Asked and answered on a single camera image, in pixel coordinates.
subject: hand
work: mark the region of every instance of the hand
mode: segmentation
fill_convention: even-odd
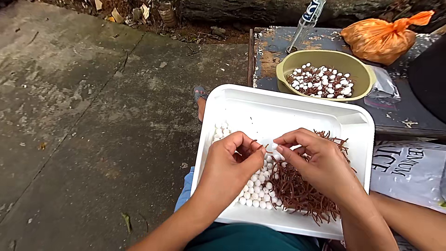
[[[266,149],[256,150],[260,144],[251,142],[252,139],[238,131],[209,147],[203,174],[193,194],[200,197],[207,210],[220,214],[242,191],[253,173],[262,168]]]
[[[336,143],[324,139],[304,128],[285,133],[276,138],[277,151],[292,164],[313,187],[336,204],[352,202],[354,193],[364,193],[361,183],[345,160]],[[302,147],[290,150],[289,147]],[[307,162],[300,155],[311,156]]]

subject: green shirt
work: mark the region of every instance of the green shirt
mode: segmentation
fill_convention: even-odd
[[[246,224],[213,223],[191,240],[187,251],[318,251],[316,239]]]

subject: yellow bowl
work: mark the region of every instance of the yellow bowl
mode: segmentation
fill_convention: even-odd
[[[286,56],[276,67],[277,87],[281,92],[305,95],[294,89],[287,81],[286,76],[291,75],[295,68],[301,68],[302,65],[311,63],[312,66],[334,68],[338,72],[350,73],[350,78],[355,84],[351,97],[345,99],[321,98],[332,101],[352,101],[365,97],[376,82],[376,76],[373,70],[359,61],[357,58],[335,50],[300,50]]]

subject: left hand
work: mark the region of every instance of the left hand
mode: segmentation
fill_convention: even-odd
[[[193,197],[207,210],[220,214],[237,197],[251,176],[263,166],[264,147],[243,132],[234,132],[209,147],[203,174]]]

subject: bottle label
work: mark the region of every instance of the bottle label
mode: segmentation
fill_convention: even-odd
[[[307,22],[311,22],[311,19],[314,16],[314,13],[316,12],[316,9],[319,7],[320,3],[318,3],[316,0],[312,0],[311,3],[308,5],[307,10],[302,15],[303,20]]]

